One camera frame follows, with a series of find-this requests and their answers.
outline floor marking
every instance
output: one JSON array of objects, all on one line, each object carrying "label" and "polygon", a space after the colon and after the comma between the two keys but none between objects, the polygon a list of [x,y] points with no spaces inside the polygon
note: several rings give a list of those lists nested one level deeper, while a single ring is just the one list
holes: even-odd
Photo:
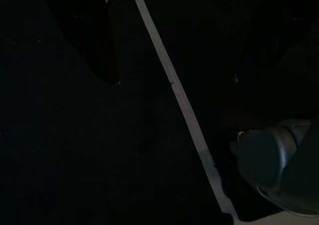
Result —
[{"label": "floor marking", "polygon": [[222,190],[220,176],[217,169],[214,167],[214,161],[210,155],[207,144],[205,142],[203,133],[199,127],[198,121],[195,117],[194,111],[189,103],[189,100],[185,94],[185,91],[180,83],[180,80],[176,74],[174,66],[168,56],[168,53],[163,45],[163,42],[159,36],[159,33],[154,25],[154,22],[150,16],[150,13],[145,5],[144,0],[135,0],[141,13],[145,26],[150,34],[155,50],[159,56],[159,59],[163,65],[166,75],[171,83],[171,87],[174,91],[176,99],[184,115],[194,145],[202,161],[203,167],[206,171],[209,183],[214,191],[215,197],[218,201],[220,209],[223,213],[231,214],[234,218],[234,224],[240,224],[237,213],[234,209],[231,200],[227,198]]}]

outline gray plastic object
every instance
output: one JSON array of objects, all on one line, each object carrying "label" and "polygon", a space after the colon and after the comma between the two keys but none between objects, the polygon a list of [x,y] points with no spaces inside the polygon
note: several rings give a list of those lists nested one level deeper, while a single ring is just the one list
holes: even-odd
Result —
[{"label": "gray plastic object", "polygon": [[264,130],[249,130],[240,137],[236,156],[239,172],[264,198],[292,214],[318,217],[317,211],[292,202],[291,193],[282,193],[283,170],[310,124],[309,120],[286,120]]},{"label": "gray plastic object", "polygon": [[283,170],[281,197],[306,210],[319,211],[319,118],[312,120],[297,151]]}]

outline white tape line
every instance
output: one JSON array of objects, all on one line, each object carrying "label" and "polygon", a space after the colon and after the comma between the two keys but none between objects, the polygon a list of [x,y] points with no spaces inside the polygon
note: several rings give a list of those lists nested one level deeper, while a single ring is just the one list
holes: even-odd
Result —
[{"label": "white tape line", "polygon": [[234,209],[233,204],[231,203],[231,200],[227,198],[225,194],[223,193],[220,176],[217,169],[214,167],[214,161],[206,145],[203,133],[199,127],[194,111],[180,83],[180,80],[176,74],[174,66],[163,45],[163,42],[154,25],[154,22],[150,16],[150,13],[145,5],[145,2],[144,0],[135,0],[135,1],[141,13],[142,19],[145,23],[145,26],[150,34],[155,50],[166,72],[166,75],[169,81],[172,83],[172,89],[175,93],[176,99],[182,110],[188,129],[190,131],[191,137],[194,141],[194,145],[200,156],[200,159],[206,171],[209,183],[214,191],[214,194],[218,201],[220,209],[222,210],[223,213],[228,213],[233,216],[234,224],[240,224],[240,221],[238,220],[237,213]]}]

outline dark floor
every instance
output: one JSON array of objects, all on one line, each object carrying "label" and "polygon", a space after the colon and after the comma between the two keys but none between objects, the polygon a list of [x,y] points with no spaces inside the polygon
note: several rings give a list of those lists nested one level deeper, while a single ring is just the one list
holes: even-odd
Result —
[{"label": "dark floor", "polygon": [[[317,50],[312,42],[312,52],[297,46],[289,53],[298,53],[286,56],[275,69],[257,70],[235,83],[234,73],[260,0],[145,2],[223,178],[229,177],[224,169],[225,130],[265,128],[282,119],[312,119],[318,113]],[[229,179],[241,193],[232,202],[242,221],[281,211],[237,176]]]},{"label": "dark floor", "polygon": [[0,1],[1,223],[231,224],[134,0],[112,6],[121,86],[87,68],[44,0]]},{"label": "dark floor", "polygon": [[[226,128],[317,113],[316,30],[280,69],[235,84],[260,0],[145,1],[222,177]],[[121,86],[88,69],[44,0],[0,1],[3,223],[231,224],[135,1],[110,0],[108,10]],[[278,211],[240,186],[250,194],[233,200],[242,220]]]}]

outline white stripe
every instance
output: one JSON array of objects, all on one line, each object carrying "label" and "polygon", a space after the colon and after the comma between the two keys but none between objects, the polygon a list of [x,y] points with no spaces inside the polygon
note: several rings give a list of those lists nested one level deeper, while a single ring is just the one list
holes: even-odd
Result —
[{"label": "white stripe", "polygon": [[176,99],[182,110],[188,129],[190,131],[191,137],[194,141],[194,145],[200,156],[200,159],[206,171],[209,183],[214,191],[214,194],[218,201],[220,209],[223,213],[228,213],[232,215],[232,217],[234,218],[234,224],[240,224],[240,221],[238,220],[237,213],[234,209],[233,204],[231,203],[231,200],[227,198],[223,193],[221,182],[220,182],[220,176],[217,169],[214,167],[214,161],[206,145],[203,133],[199,127],[194,111],[180,83],[180,80],[167,54],[167,51],[163,45],[163,42],[159,36],[159,33],[154,25],[154,22],[150,16],[150,13],[145,5],[145,2],[144,0],[135,0],[135,1],[140,10],[145,26],[150,34],[150,37],[152,39],[156,52],[159,56],[159,59],[166,72],[166,75],[169,81],[172,83],[172,89],[175,93]]}]

